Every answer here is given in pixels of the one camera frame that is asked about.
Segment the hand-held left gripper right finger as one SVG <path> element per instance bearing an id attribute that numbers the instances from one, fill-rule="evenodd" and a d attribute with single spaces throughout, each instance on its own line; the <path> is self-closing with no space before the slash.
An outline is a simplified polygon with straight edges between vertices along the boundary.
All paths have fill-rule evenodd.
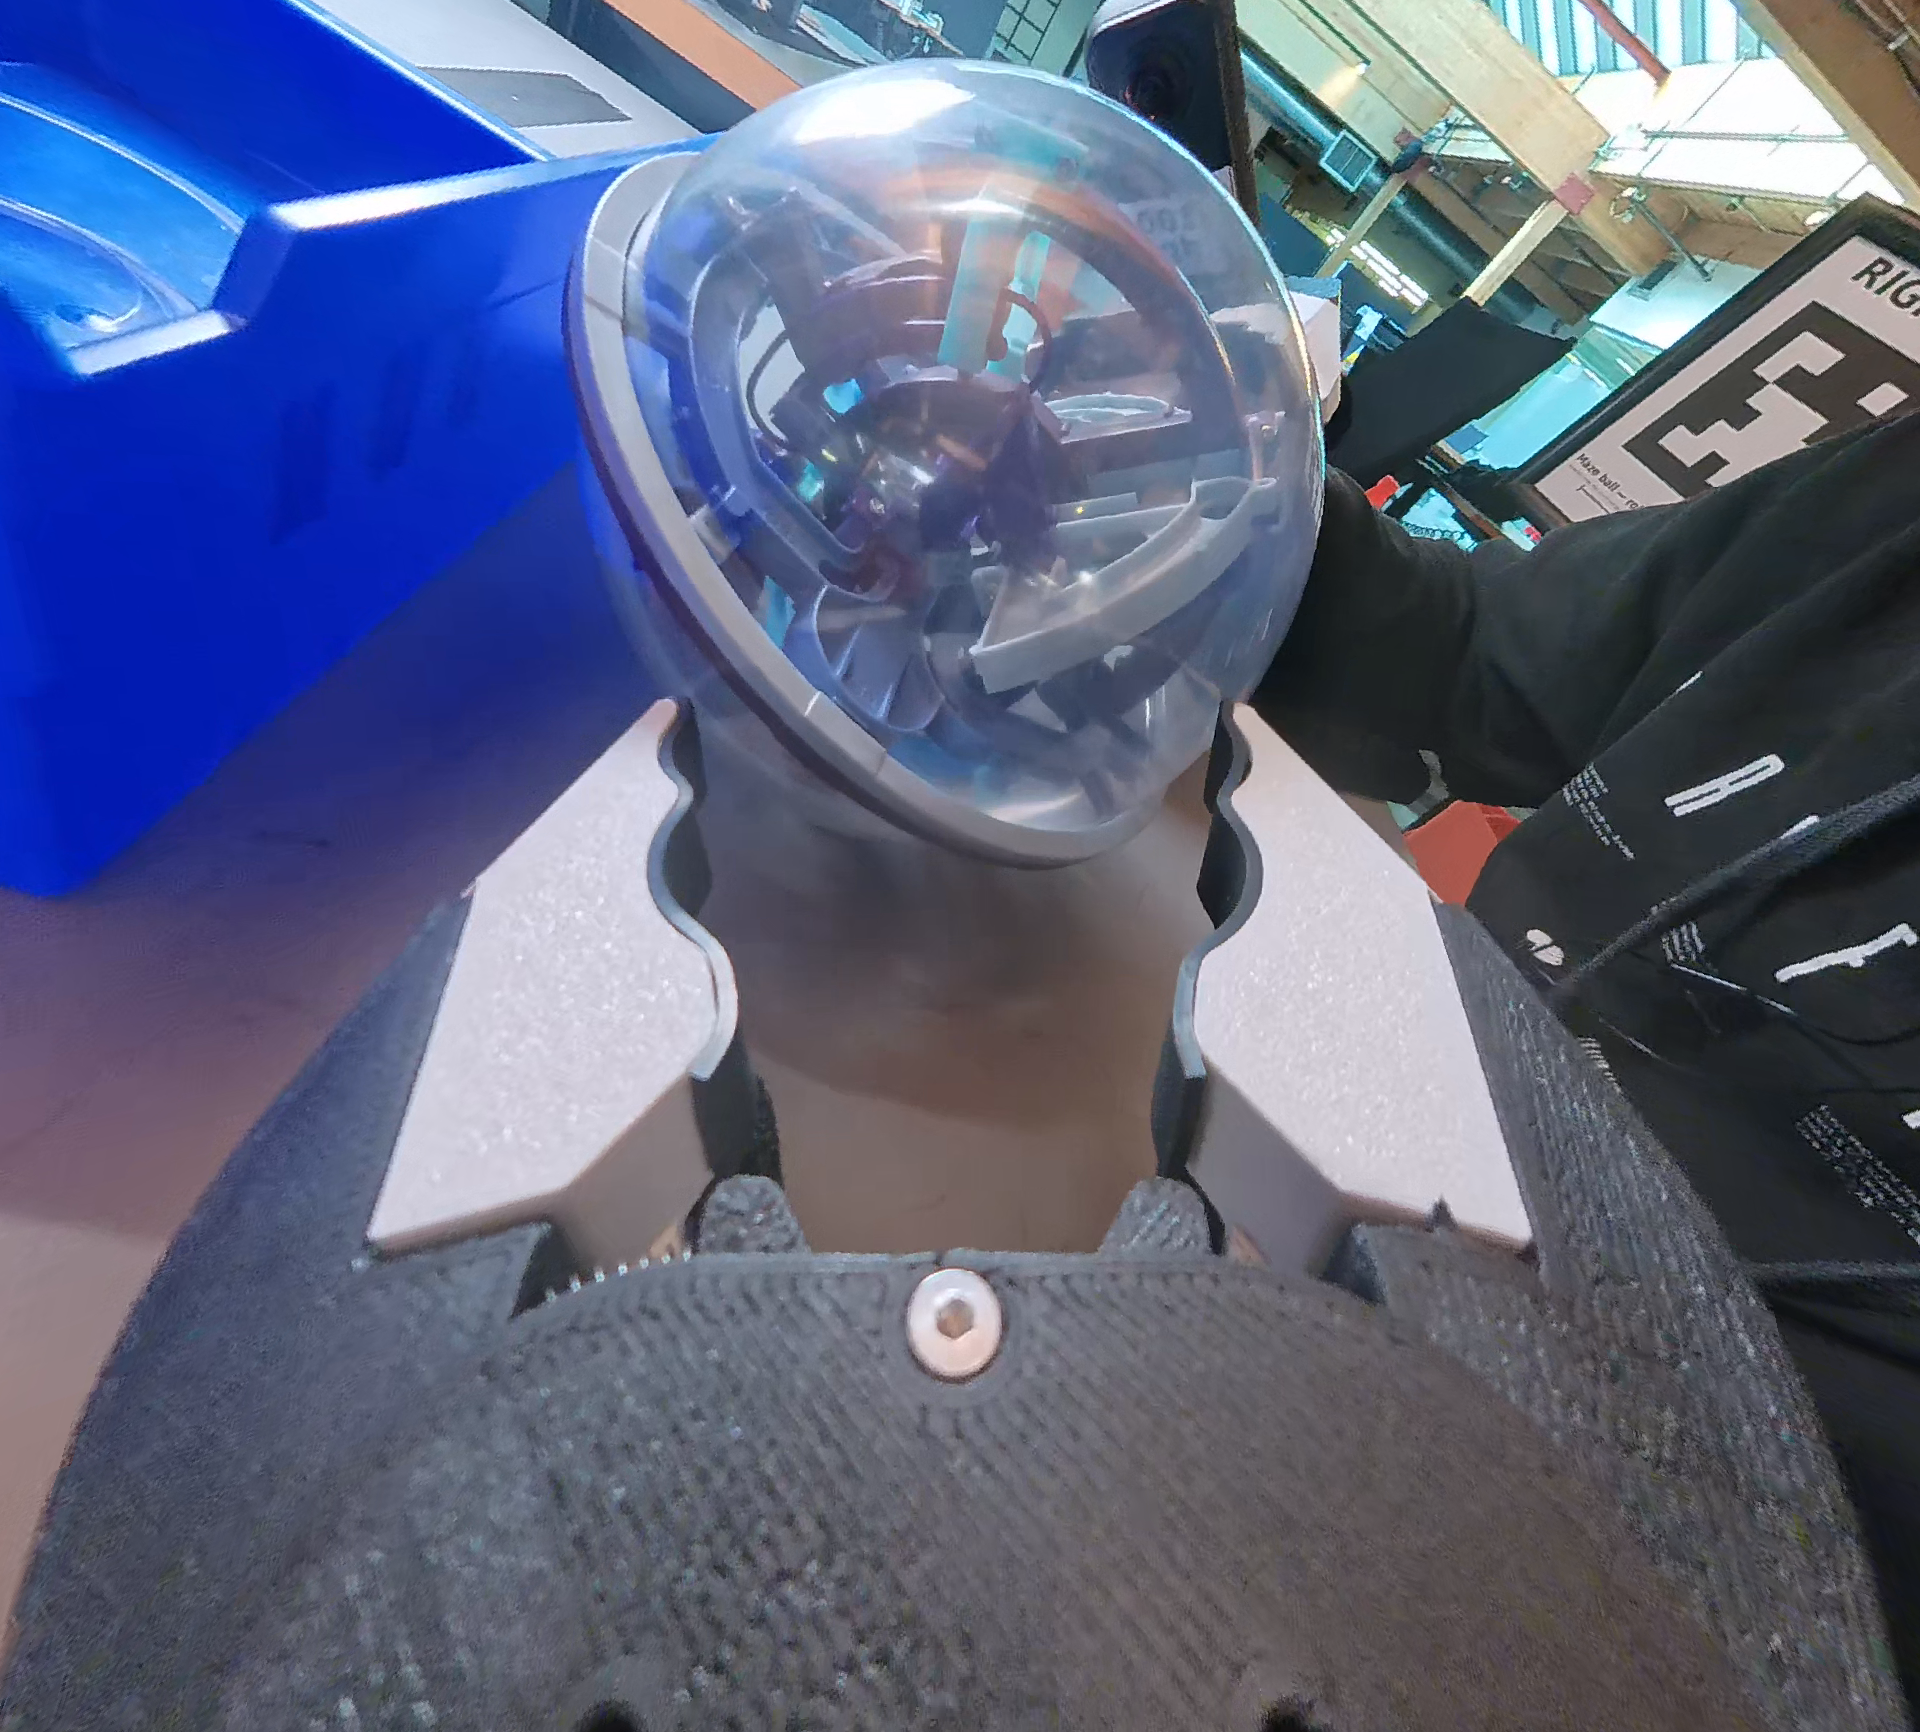
<path id="1" fill-rule="evenodd" d="M 1316 1277 L 1362 1223 L 1533 1247 L 1439 901 L 1385 806 L 1251 706 L 1220 712 L 1199 896 L 1157 1086 L 1157 1151 L 1227 1250 Z"/>

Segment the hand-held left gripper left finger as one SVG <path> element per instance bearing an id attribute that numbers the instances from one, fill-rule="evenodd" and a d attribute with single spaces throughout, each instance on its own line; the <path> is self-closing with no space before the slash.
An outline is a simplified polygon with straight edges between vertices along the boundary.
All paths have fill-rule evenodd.
<path id="1" fill-rule="evenodd" d="M 368 1218 L 384 1256 L 550 1225 L 586 1276 L 692 1254 L 744 1168 L 700 738 L 662 697 L 481 871 Z"/>

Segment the clear plastic maze ball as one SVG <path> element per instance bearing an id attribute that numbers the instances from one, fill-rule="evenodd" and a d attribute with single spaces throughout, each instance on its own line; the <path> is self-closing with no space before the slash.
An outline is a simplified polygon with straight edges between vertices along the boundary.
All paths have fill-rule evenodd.
<path id="1" fill-rule="evenodd" d="M 872 64 L 643 153 L 564 342 L 637 647 L 958 856 L 1124 844 L 1302 602 L 1299 309 L 1213 171 L 1068 78 Z"/>

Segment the clear plastic ball stand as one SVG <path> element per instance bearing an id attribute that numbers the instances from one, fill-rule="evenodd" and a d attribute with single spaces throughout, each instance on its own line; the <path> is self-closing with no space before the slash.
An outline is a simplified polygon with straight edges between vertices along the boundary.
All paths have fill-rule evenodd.
<path id="1" fill-rule="evenodd" d="M 125 247 L 3 197 L 3 292 L 66 351 L 189 318 L 197 306 Z"/>

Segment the black fabric chair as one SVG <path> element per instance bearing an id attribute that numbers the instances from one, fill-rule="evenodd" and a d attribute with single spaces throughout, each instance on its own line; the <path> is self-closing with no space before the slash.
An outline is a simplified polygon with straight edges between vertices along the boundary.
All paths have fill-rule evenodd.
<path id="1" fill-rule="evenodd" d="M 1326 467 L 1362 488 L 1407 475 L 1436 442 L 1495 411 L 1573 344 L 1472 300 L 1449 303 L 1392 350 L 1369 348 L 1345 371 L 1325 427 Z"/>

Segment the black printed hoodie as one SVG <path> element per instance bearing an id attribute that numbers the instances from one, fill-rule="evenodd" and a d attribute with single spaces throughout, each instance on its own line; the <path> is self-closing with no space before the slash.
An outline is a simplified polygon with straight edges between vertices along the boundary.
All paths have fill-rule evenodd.
<path id="1" fill-rule="evenodd" d="M 1917 1705 L 1917 644 L 1463 675 L 1433 753 L 1528 817 L 1472 910 L 1594 1037 L 1769 1299 Z"/>

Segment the black framed marker sign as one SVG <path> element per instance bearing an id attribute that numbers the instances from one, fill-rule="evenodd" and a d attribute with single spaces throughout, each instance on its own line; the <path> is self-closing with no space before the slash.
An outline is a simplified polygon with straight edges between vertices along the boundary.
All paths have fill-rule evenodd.
<path id="1" fill-rule="evenodd" d="M 1865 196 L 1520 472 L 1543 530 L 1669 506 L 1919 402 L 1919 216 Z"/>

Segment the blue plastic bin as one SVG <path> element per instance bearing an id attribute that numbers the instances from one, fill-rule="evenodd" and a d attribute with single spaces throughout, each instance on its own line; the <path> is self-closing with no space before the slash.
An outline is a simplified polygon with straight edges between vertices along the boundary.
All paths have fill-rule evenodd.
<path id="1" fill-rule="evenodd" d="M 60 350 L 5 298 L 5 887 L 143 838 L 578 451 L 569 261 L 643 153 L 310 0 L 5 0 L 5 197 L 194 311 Z"/>

